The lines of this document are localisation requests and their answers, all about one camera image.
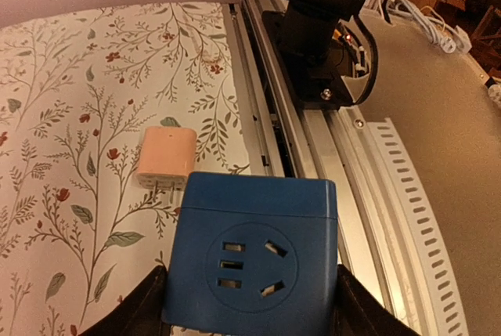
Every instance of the metal extrusion profile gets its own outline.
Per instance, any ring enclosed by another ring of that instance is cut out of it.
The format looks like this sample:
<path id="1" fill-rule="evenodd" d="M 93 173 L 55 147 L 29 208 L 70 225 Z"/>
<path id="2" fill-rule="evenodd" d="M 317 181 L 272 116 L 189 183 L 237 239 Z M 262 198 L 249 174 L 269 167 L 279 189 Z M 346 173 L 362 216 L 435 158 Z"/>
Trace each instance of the metal extrusion profile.
<path id="1" fill-rule="evenodd" d="M 248 34 L 258 47 L 254 55 L 271 85 L 296 175 L 337 184 L 341 260 L 415 331 L 466 336 L 456 280 L 426 195 L 412 163 L 412 186 L 405 182 L 410 177 L 398 171 L 403 169 L 395 167 L 395 160 L 410 162 L 398 133 L 387 121 L 391 134 L 377 135 L 387 125 L 367 123 L 358 107 L 296 110 L 261 22 L 263 10 L 283 11 L 283 1 L 243 0 Z M 384 141 L 383 135 L 395 141 Z M 405 158 L 392 156 L 396 154 Z M 418 215 L 423 210 L 427 214 Z"/>
<path id="2" fill-rule="evenodd" d="M 304 128 L 305 116 L 297 112 L 290 94 L 285 87 L 281 70 L 273 54 L 273 48 L 265 33 L 261 21 L 263 9 L 274 10 L 279 1 L 243 0 L 243 8 L 250 21 L 251 35 L 256 39 L 261 50 L 265 72 L 272 89 L 272 97 L 278 110 L 279 122 L 286 136 L 290 156 L 296 176 L 302 178 L 326 178 L 337 182 L 342 191 L 338 191 L 339 237 L 338 245 L 341 261 L 357 276 L 370 293 L 380 303 L 387 295 L 381 293 L 382 287 L 370 251 L 368 238 L 362 220 L 356 209 L 353 194 L 342 172 L 342 165 L 337 170 L 326 172 L 322 167 L 324 157 L 318 151 L 310 150 L 312 142 L 307 139 L 310 132 Z"/>
<path id="3" fill-rule="evenodd" d="M 239 103 L 243 138 L 250 151 L 250 169 L 255 175 L 284 177 L 282 161 L 266 105 L 258 69 L 252 56 L 243 16 L 238 5 L 223 6 L 232 72 Z"/>

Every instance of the screw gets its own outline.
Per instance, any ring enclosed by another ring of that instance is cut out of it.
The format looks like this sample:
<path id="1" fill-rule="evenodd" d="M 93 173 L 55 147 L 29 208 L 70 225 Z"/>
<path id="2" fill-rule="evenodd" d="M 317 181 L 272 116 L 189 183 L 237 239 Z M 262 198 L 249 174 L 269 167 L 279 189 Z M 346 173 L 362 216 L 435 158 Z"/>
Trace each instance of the screw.
<path id="1" fill-rule="evenodd" d="M 330 89 L 325 88 L 322 93 L 320 93 L 320 97 L 322 97 L 325 101 L 329 101 L 332 98 L 332 92 Z"/>

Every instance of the blue power socket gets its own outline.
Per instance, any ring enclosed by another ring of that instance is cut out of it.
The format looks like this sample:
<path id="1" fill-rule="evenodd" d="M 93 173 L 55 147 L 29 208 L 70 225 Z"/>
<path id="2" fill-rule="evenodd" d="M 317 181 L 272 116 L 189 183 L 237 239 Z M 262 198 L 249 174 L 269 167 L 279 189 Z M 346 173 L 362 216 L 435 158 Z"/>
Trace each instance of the blue power socket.
<path id="1" fill-rule="evenodd" d="M 239 336 L 326 336 L 336 272 L 332 182 L 194 173 L 162 320 Z"/>

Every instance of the green leaf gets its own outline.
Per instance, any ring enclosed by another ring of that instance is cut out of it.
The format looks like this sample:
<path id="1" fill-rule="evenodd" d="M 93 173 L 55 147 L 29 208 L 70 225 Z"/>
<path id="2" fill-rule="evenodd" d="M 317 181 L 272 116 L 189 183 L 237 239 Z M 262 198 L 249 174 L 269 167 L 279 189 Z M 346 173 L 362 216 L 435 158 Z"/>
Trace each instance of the green leaf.
<path id="1" fill-rule="evenodd" d="M 96 174 L 96 167 L 94 165 L 94 161 L 92 160 L 91 154 L 88 154 L 87 160 L 87 173 L 92 177 Z"/>
<path id="2" fill-rule="evenodd" d="M 179 31 L 181 32 L 181 34 L 185 37 L 189 37 L 189 34 L 188 32 L 185 30 L 185 28 L 183 27 L 179 27 Z"/>
<path id="3" fill-rule="evenodd" d="M 135 244 L 144 236 L 136 232 L 115 232 L 108 237 L 105 242 L 106 247 L 117 245 L 118 247 L 127 247 Z"/>
<path id="4" fill-rule="evenodd" d="M 59 289 L 63 286 L 64 281 L 66 281 L 64 273 L 58 272 L 52 276 L 47 291 L 45 292 L 45 301 L 57 294 Z"/>
<path id="5" fill-rule="evenodd" d="M 221 128 L 221 130 L 226 131 L 226 126 L 224 123 L 222 123 L 220 120 L 218 120 L 218 124 L 219 124 L 219 127 Z"/>
<path id="6" fill-rule="evenodd" d="M 173 117 L 165 117 L 160 121 L 160 124 L 164 127 L 181 127 L 179 122 L 177 122 Z"/>
<path id="7" fill-rule="evenodd" d="M 94 300 L 96 301 L 96 303 L 99 302 L 99 300 L 101 299 L 101 294 L 103 294 L 104 290 L 108 286 L 108 280 L 110 278 L 110 274 L 113 268 L 115 268 L 115 265 L 113 265 L 110 269 L 106 271 L 104 275 L 101 276 L 96 285 L 96 288 L 94 289 Z"/>
<path id="8" fill-rule="evenodd" d="M 156 11 L 153 15 L 160 15 L 162 13 L 166 13 L 169 9 L 167 7 L 161 9 L 160 11 Z"/>
<path id="9" fill-rule="evenodd" d="M 87 81 L 94 80 L 94 74 L 92 73 L 92 65 L 86 70 L 85 77 L 87 78 Z"/>
<path id="10" fill-rule="evenodd" d="M 9 111 L 11 113 L 14 113 L 22 105 L 18 99 L 7 99 L 7 104 L 9 105 Z"/>
<path id="11" fill-rule="evenodd" d="M 82 207 L 81 205 L 72 204 L 71 211 L 84 223 L 90 224 L 94 219 L 92 213 L 88 208 Z"/>
<path id="12" fill-rule="evenodd" d="M 196 7 L 195 5 L 190 5 L 189 3 L 185 3 L 182 5 L 185 9 L 200 9 L 200 7 Z"/>
<path id="13" fill-rule="evenodd" d="M 226 38 L 226 34 L 223 33 L 211 34 L 209 37 L 212 38 L 213 40 L 218 40 L 220 38 Z"/>
<path id="14" fill-rule="evenodd" d="M 66 45 L 65 47 L 63 47 L 61 50 L 59 50 L 56 54 L 54 54 L 52 56 L 52 58 L 56 58 L 59 54 L 61 54 L 64 50 L 68 49 L 71 45 Z"/>

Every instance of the beige floor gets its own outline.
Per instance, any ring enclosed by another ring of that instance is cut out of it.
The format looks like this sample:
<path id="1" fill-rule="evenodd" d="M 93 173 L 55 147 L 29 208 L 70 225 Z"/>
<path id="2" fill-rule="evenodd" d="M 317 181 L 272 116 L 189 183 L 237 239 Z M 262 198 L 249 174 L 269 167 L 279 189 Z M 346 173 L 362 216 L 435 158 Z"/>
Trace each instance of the beige floor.
<path id="1" fill-rule="evenodd" d="M 391 117 L 445 239 L 470 335 L 501 334 L 501 110 L 480 71 L 418 30 L 366 17 L 380 74 L 362 111 Z"/>

